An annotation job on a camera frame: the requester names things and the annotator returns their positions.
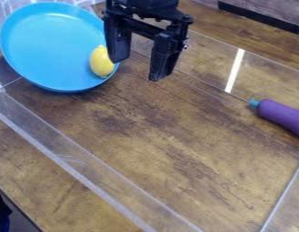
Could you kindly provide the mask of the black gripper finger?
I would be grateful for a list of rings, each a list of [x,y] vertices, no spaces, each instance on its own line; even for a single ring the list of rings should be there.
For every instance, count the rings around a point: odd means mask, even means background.
[[[116,18],[106,17],[104,23],[110,58],[114,63],[119,63],[130,57],[132,33]]]
[[[151,40],[154,47],[150,63],[150,80],[158,82],[174,72],[183,50],[187,48],[189,31],[162,30]]]

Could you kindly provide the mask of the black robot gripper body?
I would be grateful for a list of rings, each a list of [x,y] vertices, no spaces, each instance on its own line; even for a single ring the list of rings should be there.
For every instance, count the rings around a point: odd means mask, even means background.
[[[179,9],[179,0],[107,0],[104,11],[104,27],[108,41],[128,41],[132,34],[139,34],[151,40],[162,33],[170,33],[176,40],[189,39],[189,26],[194,19]],[[135,19],[168,21],[166,29]]]

